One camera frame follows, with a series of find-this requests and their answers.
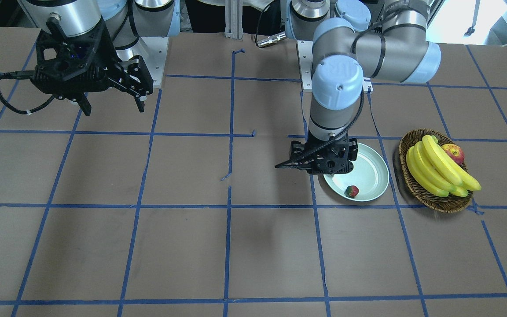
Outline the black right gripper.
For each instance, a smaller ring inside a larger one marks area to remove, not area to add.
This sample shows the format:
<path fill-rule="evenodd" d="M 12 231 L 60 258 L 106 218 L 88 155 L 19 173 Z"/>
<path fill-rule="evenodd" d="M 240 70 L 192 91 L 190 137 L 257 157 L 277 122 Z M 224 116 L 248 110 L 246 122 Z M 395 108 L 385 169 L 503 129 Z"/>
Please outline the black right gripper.
<path fill-rule="evenodd" d="M 116 88 L 133 96 L 138 111 L 145 111 L 145 100 L 153 92 L 153 78 L 143 56 L 127 61 L 117 56 L 103 18 L 88 32 L 65 36 L 57 18 L 46 21 L 36 41 L 37 65 L 31 82 L 41 92 L 76 99 L 85 116 L 92 106 L 87 92 Z"/>

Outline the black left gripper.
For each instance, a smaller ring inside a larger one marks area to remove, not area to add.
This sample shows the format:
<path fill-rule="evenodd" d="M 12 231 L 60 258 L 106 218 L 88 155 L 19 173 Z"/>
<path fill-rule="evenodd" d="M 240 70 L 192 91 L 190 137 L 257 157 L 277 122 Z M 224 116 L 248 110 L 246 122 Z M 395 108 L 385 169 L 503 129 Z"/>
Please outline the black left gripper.
<path fill-rule="evenodd" d="M 339 140 L 299 160 L 298 158 L 324 144 L 324 141 L 309 135 L 307 143 L 302 144 L 298 140 L 290 143 L 290 160 L 276 164 L 276 169 L 304 170 L 309 174 L 348 174 L 353 168 L 358 154 L 358 142 L 356 138 L 348 138 L 344 135 Z"/>

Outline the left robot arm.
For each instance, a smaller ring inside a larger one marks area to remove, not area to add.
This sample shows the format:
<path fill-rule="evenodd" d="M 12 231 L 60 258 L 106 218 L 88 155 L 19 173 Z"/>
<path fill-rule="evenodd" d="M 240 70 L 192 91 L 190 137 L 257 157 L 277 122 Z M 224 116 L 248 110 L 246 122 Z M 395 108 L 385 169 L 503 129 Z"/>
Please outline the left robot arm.
<path fill-rule="evenodd" d="M 348 131 L 364 107 L 364 79 L 424 84 L 437 72 L 441 51 L 426 40 L 426 0 L 386 0 L 371 22 L 360 0 L 290 0 L 286 36 L 312 42 L 308 138 L 293 141 L 276 168 L 309 174 L 347 174 L 358 142 Z"/>

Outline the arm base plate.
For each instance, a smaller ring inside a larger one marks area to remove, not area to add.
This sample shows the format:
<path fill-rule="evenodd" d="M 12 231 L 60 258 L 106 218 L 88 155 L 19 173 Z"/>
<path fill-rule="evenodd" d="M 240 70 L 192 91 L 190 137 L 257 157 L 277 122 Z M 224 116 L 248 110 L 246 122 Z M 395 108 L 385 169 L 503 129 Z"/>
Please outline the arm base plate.
<path fill-rule="evenodd" d="M 154 88 L 161 88 L 165 77 L 165 65 L 169 50 L 169 37 L 142 37 L 145 62 Z"/>
<path fill-rule="evenodd" d="M 298 67 L 301 76 L 302 89 L 304 92 L 314 90 L 312 83 L 312 74 L 316 64 L 324 58 L 332 55 L 346 55 L 353 58 L 361 66 L 364 77 L 370 78 L 368 67 L 364 61 L 355 53 L 351 52 L 352 38 L 320 38 L 316 42 L 297 40 Z"/>

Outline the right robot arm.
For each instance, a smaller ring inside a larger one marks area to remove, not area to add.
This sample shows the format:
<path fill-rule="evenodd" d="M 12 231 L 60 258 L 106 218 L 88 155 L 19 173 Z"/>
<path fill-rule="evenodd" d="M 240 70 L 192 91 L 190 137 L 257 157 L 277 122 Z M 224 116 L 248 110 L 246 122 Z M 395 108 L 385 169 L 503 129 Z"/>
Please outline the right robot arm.
<path fill-rule="evenodd" d="M 180 32 L 178 0 L 21 0 L 40 28 L 37 64 L 25 78 L 51 99 L 70 100 L 89 116 L 89 92 L 131 95 L 139 112 L 155 87 L 160 52 L 144 39 Z"/>

